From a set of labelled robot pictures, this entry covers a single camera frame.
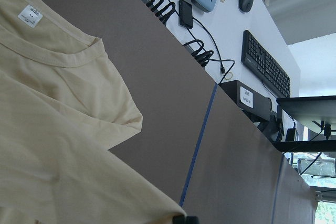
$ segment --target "white label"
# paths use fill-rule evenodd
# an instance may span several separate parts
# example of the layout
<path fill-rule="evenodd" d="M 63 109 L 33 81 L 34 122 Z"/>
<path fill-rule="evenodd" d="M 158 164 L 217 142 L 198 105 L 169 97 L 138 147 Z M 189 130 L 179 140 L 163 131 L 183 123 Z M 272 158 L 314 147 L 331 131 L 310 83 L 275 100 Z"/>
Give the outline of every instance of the white label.
<path fill-rule="evenodd" d="M 250 108 L 253 108 L 253 93 L 240 87 L 240 101 Z"/>
<path fill-rule="evenodd" d="M 31 5 L 27 5 L 26 8 L 18 15 L 18 18 L 21 19 L 28 26 L 34 28 L 37 23 L 42 19 L 43 15 Z"/>

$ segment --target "fabric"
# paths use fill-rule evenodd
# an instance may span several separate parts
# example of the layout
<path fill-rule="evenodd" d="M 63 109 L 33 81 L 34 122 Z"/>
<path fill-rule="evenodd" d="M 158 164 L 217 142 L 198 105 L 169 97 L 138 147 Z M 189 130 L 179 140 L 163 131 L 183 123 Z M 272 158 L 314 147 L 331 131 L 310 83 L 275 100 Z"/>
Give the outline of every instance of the fabric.
<path fill-rule="evenodd" d="M 42 19 L 18 16 L 31 5 Z M 0 223 L 165 223 L 183 209 L 107 151 L 142 115 L 101 39 L 0 0 Z"/>

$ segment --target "black box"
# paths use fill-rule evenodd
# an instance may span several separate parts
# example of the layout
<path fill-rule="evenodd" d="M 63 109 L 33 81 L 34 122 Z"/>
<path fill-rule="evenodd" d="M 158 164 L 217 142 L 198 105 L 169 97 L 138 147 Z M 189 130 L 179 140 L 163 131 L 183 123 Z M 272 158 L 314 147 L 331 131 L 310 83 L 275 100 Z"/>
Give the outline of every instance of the black box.
<path fill-rule="evenodd" d="M 235 80 L 219 85 L 224 92 L 240 107 L 252 122 L 269 121 L 272 111 L 271 100 L 257 91 Z"/>

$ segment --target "blue line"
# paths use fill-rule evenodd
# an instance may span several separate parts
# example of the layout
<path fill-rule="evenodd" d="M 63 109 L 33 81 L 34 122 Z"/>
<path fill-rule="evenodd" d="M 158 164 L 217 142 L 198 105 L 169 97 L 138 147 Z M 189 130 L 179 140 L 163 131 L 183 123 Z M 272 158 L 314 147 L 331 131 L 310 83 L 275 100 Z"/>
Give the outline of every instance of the blue line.
<path fill-rule="evenodd" d="M 197 143 L 196 143 L 194 155 L 193 155 L 193 158 L 192 158 L 191 163 L 190 163 L 188 175 L 187 175 L 187 178 L 186 178 L 185 183 L 184 183 L 184 188 L 183 188 L 181 199 L 180 199 L 180 203 L 179 203 L 179 205 L 181 207 L 183 207 L 184 199 L 185 199 L 187 191 L 188 191 L 188 186 L 189 186 L 191 175 L 193 173 L 193 169 L 194 169 L 194 166 L 195 166 L 195 162 L 196 162 L 196 158 L 197 158 L 197 155 L 198 155 L 199 147 L 201 145 L 201 141 L 202 141 L 202 137 L 203 137 L 203 134 L 204 134 L 205 126 L 206 126 L 206 123 L 208 121 L 208 117 L 209 117 L 209 114 L 210 114 L 211 106 L 212 106 L 212 104 L 214 102 L 217 86 L 218 85 L 215 83 L 215 86 L 214 86 L 214 89 L 212 91 L 211 98 L 210 98 L 210 101 L 209 101 L 209 105 L 208 105 L 208 108 L 207 108 L 205 116 L 204 116 L 202 128 L 201 128 L 201 131 L 200 131 L 199 136 L 198 136 L 198 140 L 197 140 Z"/>
<path fill-rule="evenodd" d="M 276 189 L 275 189 L 275 196 L 274 196 L 273 209 L 272 209 L 272 221 L 271 221 L 271 224 L 273 224 L 273 222 L 274 222 L 275 206 L 276 206 L 276 203 L 277 203 L 278 189 L 279 189 L 279 184 L 280 184 L 280 175 L 281 175 L 281 171 L 282 171 L 282 165 L 284 163 L 284 159 L 283 159 L 284 157 L 285 156 L 282 155 L 282 157 L 281 157 L 281 163 L 280 163 L 280 167 L 279 167 L 278 181 L 277 181 L 277 186 L 276 186 Z"/>

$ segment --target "white desk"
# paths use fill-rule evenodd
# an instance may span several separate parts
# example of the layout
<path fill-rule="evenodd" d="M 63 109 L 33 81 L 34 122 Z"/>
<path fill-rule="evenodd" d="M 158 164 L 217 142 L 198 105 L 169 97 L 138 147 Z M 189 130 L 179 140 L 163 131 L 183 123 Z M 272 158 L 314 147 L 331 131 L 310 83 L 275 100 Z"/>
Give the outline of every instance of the white desk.
<path fill-rule="evenodd" d="M 243 31 L 248 29 L 263 45 L 263 47 L 278 61 L 291 78 L 291 96 L 299 94 L 300 69 L 289 51 L 278 28 L 269 15 L 262 0 L 254 0 L 249 13 L 242 13 L 238 8 L 238 0 L 217 0 L 215 9 L 205 13 L 193 5 L 193 16 L 200 20 L 213 35 L 223 59 L 234 59 L 235 66 L 231 70 L 233 77 L 230 80 L 239 80 L 256 90 L 260 94 L 271 97 L 273 110 L 276 111 L 275 98 L 265 90 L 261 81 L 249 71 L 240 61 Z M 167 29 L 183 44 L 193 38 L 188 31 L 178 25 L 178 16 L 172 15 L 167 22 Z M 207 50 L 214 50 L 213 59 L 218 59 L 215 46 L 208 34 L 194 22 L 191 30 L 196 38 L 201 39 Z M 228 69 L 230 62 L 224 63 Z M 209 62 L 207 73 L 218 83 L 222 79 L 219 62 Z M 291 120 L 286 120 L 285 128 L 292 127 Z"/>

